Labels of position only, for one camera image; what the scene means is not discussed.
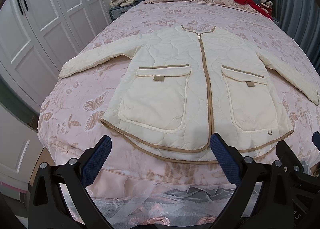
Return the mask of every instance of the jacket sleeve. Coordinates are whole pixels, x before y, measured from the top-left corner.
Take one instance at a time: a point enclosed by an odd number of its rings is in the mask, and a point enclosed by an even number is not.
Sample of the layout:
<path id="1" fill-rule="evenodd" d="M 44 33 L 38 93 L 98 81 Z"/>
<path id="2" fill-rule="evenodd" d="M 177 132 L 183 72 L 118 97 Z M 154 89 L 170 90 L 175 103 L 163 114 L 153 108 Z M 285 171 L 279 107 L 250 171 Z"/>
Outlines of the jacket sleeve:
<path id="1" fill-rule="evenodd" d="M 80 53 L 70 59 L 61 69 L 59 79 L 95 67 L 119 55 L 132 59 L 137 51 L 151 38 L 151 33 L 124 37 L 101 47 Z"/>
<path id="2" fill-rule="evenodd" d="M 317 106 L 319 105 L 318 87 L 306 80 L 296 69 L 290 65 L 284 63 L 282 60 L 269 53 L 266 50 L 258 48 L 255 44 L 250 43 L 252 48 L 255 50 L 259 59 L 263 62 L 265 67 L 274 69 L 278 72 L 285 80 L 289 81 L 297 89 L 308 97 Z"/>

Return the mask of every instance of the black door handle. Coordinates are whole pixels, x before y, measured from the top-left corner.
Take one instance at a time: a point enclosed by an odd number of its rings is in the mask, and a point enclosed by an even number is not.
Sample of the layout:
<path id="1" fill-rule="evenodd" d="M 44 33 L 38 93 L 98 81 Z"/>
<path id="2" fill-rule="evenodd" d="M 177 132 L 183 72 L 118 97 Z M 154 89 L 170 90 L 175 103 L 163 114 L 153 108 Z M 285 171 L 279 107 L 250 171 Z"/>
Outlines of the black door handle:
<path id="1" fill-rule="evenodd" d="M 28 6 L 27 6 L 26 0 L 23 0 L 23 2 L 24 2 L 24 5 L 25 5 L 25 7 L 26 7 L 26 10 L 29 11 L 29 8 L 28 8 Z"/>
<path id="2" fill-rule="evenodd" d="M 22 11 L 22 8 L 21 8 L 21 5 L 20 5 L 20 1 L 17 0 L 17 2 L 18 2 L 18 6 L 19 6 L 19 9 L 20 9 L 20 12 L 21 12 L 21 14 L 23 15 L 23 11 Z"/>

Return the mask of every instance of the blue textured pad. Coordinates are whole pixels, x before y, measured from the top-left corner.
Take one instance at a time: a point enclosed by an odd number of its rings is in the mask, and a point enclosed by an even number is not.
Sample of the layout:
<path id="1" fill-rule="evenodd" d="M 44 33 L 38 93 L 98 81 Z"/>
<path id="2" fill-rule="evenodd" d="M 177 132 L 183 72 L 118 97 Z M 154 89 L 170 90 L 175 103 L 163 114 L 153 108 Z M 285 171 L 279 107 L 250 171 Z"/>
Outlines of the blue textured pad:
<path id="1" fill-rule="evenodd" d="M 313 133 L 312 142 L 318 148 L 318 150 L 320 151 L 320 133 L 319 132 L 314 132 Z"/>
<path id="2" fill-rule="evenodd" d="M 228 181 L 231 184 L 238 186 L 241 182 L 240 168 L 215 134 L 211 135 L 210 148 L 217 158 Z"/>
<path id="3" fill-rule="evenodd" d="M 109 156 L 112 148 L 111 138 L 106 136 L 105 140 L 100 144 L 97 150 L 92 154 L 81 172 L 81 184 L 83 187 L 92 185 L 99 171 Z"/>

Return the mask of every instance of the jacket pocket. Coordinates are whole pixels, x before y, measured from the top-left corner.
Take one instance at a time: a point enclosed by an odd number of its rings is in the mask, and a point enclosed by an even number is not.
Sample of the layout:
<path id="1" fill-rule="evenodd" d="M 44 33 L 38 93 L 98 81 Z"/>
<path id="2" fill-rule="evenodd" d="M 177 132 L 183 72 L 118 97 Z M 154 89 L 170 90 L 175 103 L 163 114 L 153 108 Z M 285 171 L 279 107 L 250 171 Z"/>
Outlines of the jacket pocket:
<path id="1" fill-rule="evenodd" d="M 264 76 L 222 66 L 231 119 L 241 132 L 262 132 L 278 128 L 276 108 Z"/>
<path id="2" fill-rule="evenodd" d="M 122 121 L 158 132 L 174 133 L 184 126 L 189 64 L 140 67 L 121 100 Z"/>

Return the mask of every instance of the silver screw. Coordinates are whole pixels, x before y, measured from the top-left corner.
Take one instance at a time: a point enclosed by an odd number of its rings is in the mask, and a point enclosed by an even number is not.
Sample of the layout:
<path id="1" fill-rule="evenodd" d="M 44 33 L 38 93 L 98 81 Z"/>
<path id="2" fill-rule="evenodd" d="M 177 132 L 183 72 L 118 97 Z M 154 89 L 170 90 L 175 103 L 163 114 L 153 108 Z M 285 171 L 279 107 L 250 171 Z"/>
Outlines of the silver screw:
<path id="1" fill-rule="evenodd" d="M 281 162 L 281 161 L 275 161 L 275 165 L 276 165 L 277 167 L 281 167 L 282 162 Z"/>
<path id="2" fill-rule="evenodd" d="M 251 157 L 249 157 L 249 156 L 246 156 L 246 157 L 244 157 L 244 161 L 245 161 L 246 163 L 252 163 L 252 162 L 253 162 L 253 159 L 252 159 Z"/>
<path id="3" fill-rule="evenodd" d="M 74 164 L 77 163 L 77 161 L 78 161 L 78 160 L 77 160 L 76 158 L 72 158 L 72 159 L 69 160 L 69 164 L 70 164 L 70 165 L 74 165 Z"/>
<path id="4" fill-rule="evenodd" d="M 46 162 L 42 162 L 42 163 L 40 164 L 40 168 L 42 168 L 42 169 L 44 169 L 46 166 L 47 166 L 47 163 L 46 163 Z"/>

